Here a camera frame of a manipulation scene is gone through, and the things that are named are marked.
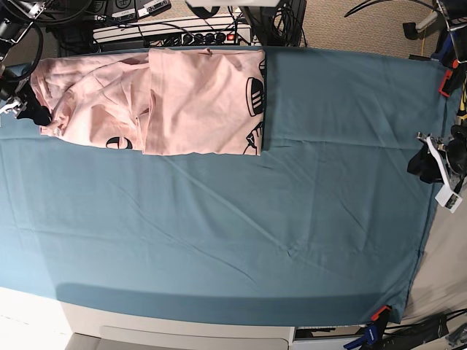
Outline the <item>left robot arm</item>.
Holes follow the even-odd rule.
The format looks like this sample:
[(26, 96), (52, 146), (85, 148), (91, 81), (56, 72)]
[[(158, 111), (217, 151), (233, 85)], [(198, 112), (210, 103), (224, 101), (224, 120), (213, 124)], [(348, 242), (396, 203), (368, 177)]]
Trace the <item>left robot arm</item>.
[(440, 206), (454, 213), (463, 202), (460, 192), (466, 181), (466, 2), (434, 1), (433, 13), (420, 24), (404, 24), (404, 33), (414, 35), (437, 18), (442, 18), (445, 24), (441, 33), (442, 45), (431, 56), (431, 60), (446, 68), (439, 93), (449, 98), (460, 89), (460, 103), (446, 138), (417, 134), (422, 148), (409, 161), (407, 171), (422, 182), (441, 184), (435, 199)]

